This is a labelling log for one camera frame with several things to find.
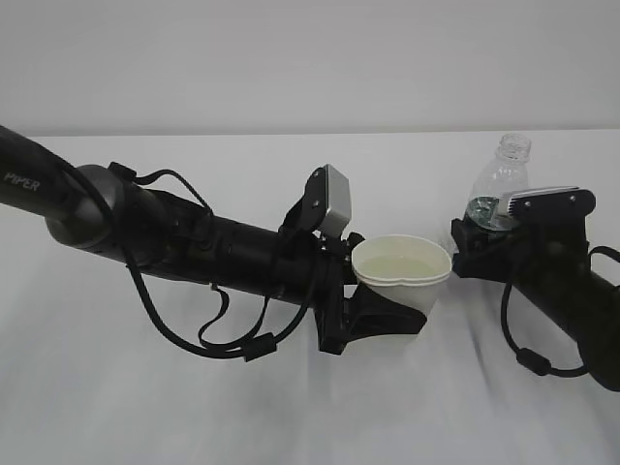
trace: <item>white paper cup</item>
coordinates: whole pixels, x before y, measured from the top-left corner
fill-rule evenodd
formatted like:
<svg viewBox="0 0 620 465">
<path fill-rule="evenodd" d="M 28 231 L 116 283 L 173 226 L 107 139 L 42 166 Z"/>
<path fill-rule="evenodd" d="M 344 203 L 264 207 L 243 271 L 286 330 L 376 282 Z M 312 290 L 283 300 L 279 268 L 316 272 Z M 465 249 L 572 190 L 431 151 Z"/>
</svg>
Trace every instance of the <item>white paper cup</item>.
<svg viewBox="0 0 620 465">
<path fill-rule="evenodd" d="M 425 316 L 452 269 L 450 255 L 443 247 L 413 235 L 365 240 L 353 250 L 351 263 L 357 279 L 370 290 Z"/>
</svg>

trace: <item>clear plastic bottle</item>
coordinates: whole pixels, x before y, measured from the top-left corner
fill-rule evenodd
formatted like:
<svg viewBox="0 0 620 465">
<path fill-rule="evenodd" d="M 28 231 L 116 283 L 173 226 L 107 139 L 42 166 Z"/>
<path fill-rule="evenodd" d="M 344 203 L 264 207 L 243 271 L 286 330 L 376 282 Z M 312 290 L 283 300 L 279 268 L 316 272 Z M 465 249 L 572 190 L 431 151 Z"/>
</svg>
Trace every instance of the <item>clear plastic bottle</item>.
<svg viewBox="0 0 620 465">
<path fill-rule="evenodd" d="M 507 192 L 529 188 L 527 168 L 532 142 L 520 134 L 506 134 L 492 160 L 478 176 L 467 203 L 465 216 L 478 226 L 495 232 L 509 231 L 515 223 L 495 213 L 497 203 Z"/>
</svg>

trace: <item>white tablecloth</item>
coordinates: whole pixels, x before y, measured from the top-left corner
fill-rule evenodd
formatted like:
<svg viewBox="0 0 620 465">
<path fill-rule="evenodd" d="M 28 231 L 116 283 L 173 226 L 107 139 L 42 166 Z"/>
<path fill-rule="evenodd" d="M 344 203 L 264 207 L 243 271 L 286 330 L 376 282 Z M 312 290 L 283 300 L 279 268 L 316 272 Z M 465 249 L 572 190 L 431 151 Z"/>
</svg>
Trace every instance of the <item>white tablecloth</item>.
<svg viewBox="0 0 620 465">
<path fill-rule="evenodd" d="M 620 246 L 620 131 L 535 132 L 533 186 L 590 188 L 593 244 Z M 350 179 L 352 231 L 449 243 L 499 133 L 46 138 L 74 164 L 119 161 L 185 174 L 220 216 L 275 229 L 312 169 Z M 174 181 L 158 187 L 185 195 Z M 418 340 L 382 337 L 344 355 L 316 349 L 310 315 L 276 354 L 202 359 L 164 340 L 119 263 L 63 248 L 40 218 L 0 208 L 0 463 L 338 464 L 620 463 L 620 397 L 590 377 L 539 378 L 514 361 L 499 328 L 501 286 L 452 276 Z M 595 262 L 620 283 L 620 268 Z M 187 338 L 211 318 L 208 287 L 147 279 Z M 257 318 L 260 298 L 232 293 L 209 337 Z M 266 326 L 294 313 L 274 302 Z M 515 338 L 578 363 L 574 343 L 519 293 Z"/>
</svg>

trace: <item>white wall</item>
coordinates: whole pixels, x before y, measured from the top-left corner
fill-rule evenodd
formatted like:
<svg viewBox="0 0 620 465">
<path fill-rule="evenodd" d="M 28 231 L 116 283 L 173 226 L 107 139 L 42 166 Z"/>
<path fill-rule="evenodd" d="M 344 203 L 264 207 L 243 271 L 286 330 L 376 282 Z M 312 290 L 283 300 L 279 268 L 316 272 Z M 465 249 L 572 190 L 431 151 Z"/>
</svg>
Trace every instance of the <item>white wall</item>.
<svg viewBox="0 0 620 465">
<path fill-rule="evenodd" d="M 390 134 L 44 138 L 74 164 L 175 168 L 218 215 L 276 228 L 313 168 L 331 162 L 353 195 L 351 229 L 443 240 L 501 135 Z M 620 131 L 535 132 L 533 185 L 591 188 L 593 244 L 620 247 Z M 175 182 L 158 188 L 185 194 Z M 43 221 L 0 207 L 0 463 L 67 465 L 615 465 L 620 404 L 591 378 L 539 378 L 499 328 L 502 288 L 451 277 L 419 338 L 317 352 L 310 316 L 273 355 L 244 363 L 183 353 L 149 322 L 127 271 L 53 243 Z M 620 283 L 620 267 L 595 268 Z M 160 311 L 196 341 L 208 287 L 148 279 Z M 233 293 L 208 336 L 230 340 L 260 298 Z M 274 302 L 278 330 L 291 305 Z M 557 366 L 574 343 L 519 293 L 511 329 Z"/>
<path fill-rule="evenodd" d="M 620 126 L 614 0 L 5 0 L 29 134 Z"/>
</svg>

